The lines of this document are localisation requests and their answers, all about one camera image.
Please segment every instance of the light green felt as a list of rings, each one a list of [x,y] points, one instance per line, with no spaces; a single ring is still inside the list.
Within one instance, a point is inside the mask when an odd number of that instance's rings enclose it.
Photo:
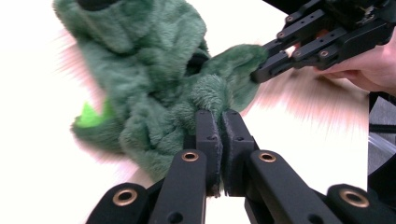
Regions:
[[[81,115],[76,120],[76,125],[79,128],[91,128],[100,125],[105,120],[113,118],[114,111],[111,108],[108,100],[105,100],[103,103],[102,114],[98,114],[96,110],[90,106],[88,103],[85,103]]]

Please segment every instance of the human hand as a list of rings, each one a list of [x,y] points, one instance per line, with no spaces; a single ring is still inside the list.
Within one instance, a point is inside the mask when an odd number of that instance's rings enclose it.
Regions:
[[[387,45],[376,46],[326,70],[327,78],[347,78],[367,91],[384,91],[396,95],[396,30]]]

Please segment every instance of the brass screw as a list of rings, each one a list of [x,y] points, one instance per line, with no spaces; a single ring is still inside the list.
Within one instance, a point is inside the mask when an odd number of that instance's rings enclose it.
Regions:
[[[301,52],[299,50],[296,50],[296,51],[293,52],[293,55],[298,57],[298,56],[301,55]]]
[[[351,189],[341,189],[340,196],[344,201],[356,207],[365,208],[370,204],[366,197]]]
[[[186,152],[182,155],[183,161],[197,161],[199,158],[195,152]]]
[[[292,17],[292,16],[288,16],[287,18],[286,18],[286,21],[293,21],[294,20],[294,18]]]
[[[259,156],[260,160],[265,162],[274,162],[276,161],[276,157],[270,153],[263,152]]]
[[[136,200],[137,192],[134,189],[120,189],[114,194],[113,203],[117,206],[126,206]]]
[[[277,34],[278,38],[283,38],[284,36],[285,36],[285,33],[283,33],[283,32],[280,32],[279,34]]]
[[[321,57],[326,57],[327,55],[329,55],[329,51],[327,51],[327,50],[323,50],[320,52]]]

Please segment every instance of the fuzzy fabric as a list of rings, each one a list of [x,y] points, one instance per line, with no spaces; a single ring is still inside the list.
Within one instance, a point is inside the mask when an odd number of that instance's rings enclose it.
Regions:
[[[100,115],[84,106],[73,132],[99,148],[126,153],[154,181],[166,175],[184,136],[194,134],[198,109],[219,119],[228,108],[245,108],[259,87],[249,74],[266,51],[239,45],[211,58],[205,23],[184,0],[53,5],[107,97]]]

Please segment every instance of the robotic arm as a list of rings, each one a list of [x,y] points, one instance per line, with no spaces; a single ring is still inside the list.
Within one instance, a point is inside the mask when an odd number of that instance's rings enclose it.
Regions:
[[[346,184],[331,186],[327,195],[309,188],[279,154],[259,148],[236,111],[222,113],[224,133],[210,111],[195,117],[196,135],[186,137],[165,179],[148,189],[115,186],[87,224],[204,224],[205,199],[219,195],[220,179],[226,195],[245,197],[250,223],[396,223],[392,195],[382,203],[375,193]],[[387,180],[383,175],[394,171],[392,164],[372,178],[375,184]]]
[[[269,58],[251,74],[259,83],[292,67],[326,69],[376,45],[385,45],[396,25],[394,0],[300,0],[290,5],[289,1],[265,2],[286,13],[303,5],[285,19],[276,39],[263,46]],[[322,30],[328,33],[316,37]],[[285,49],[296,44],[301,46],[289,56]]]

